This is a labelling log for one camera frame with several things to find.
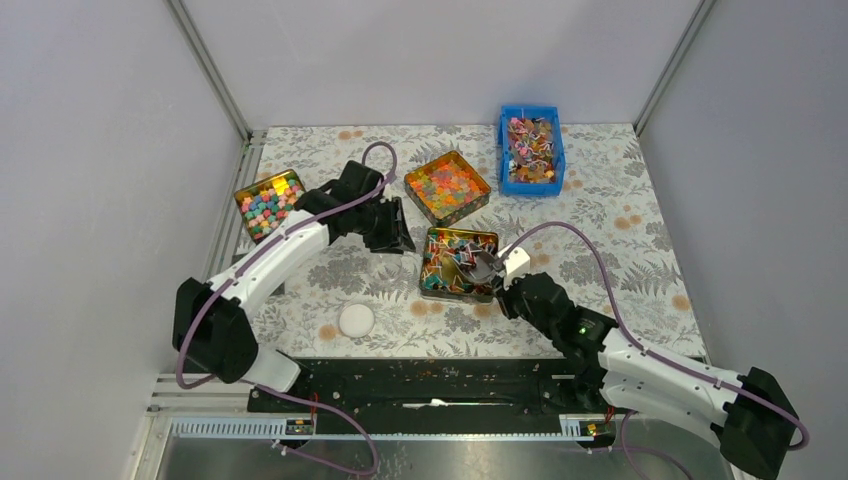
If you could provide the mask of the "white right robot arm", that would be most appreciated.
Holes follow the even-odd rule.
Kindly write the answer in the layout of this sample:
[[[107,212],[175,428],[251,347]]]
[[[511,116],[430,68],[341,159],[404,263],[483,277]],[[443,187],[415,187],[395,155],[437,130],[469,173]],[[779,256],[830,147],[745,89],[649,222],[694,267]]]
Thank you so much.
[[[497,278],[493,291],[507,318],[528,322],[564,357],[583,410],[609,405],[646,414],[702,438],[751,476],[778,477],[800,429],[771,373],[724,370],[631,340],[616,320],[575,304],[545,273]]]

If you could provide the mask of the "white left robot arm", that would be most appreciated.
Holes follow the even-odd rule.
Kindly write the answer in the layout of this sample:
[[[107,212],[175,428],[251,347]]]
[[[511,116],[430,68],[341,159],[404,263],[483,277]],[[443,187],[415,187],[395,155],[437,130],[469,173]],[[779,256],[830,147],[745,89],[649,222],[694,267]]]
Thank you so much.
[[[350,161],[341,175],[300,196],[283,223],[231,267],[206,281],[185,280],[176,293],[172,343],[187,361],[223,383],[246,382],[272,389],[288,411],[309,401],[300,365],[258,343],[250,320],[270,295],[303,273],[336,240],[361,237],[373,253],[411,252],[400,198],[386,198],[395,174]]]

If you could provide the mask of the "metal scoop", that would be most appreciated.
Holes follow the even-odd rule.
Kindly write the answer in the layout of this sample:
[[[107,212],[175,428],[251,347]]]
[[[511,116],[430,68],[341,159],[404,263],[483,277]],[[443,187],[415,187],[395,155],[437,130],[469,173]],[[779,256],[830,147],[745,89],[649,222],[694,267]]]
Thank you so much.
[[[496,277],[505,277],[507,268],[505,261],[496,253],[486,250],[472,252],[466,261],[456,266],[459,274],[475,285],[490,283]]]

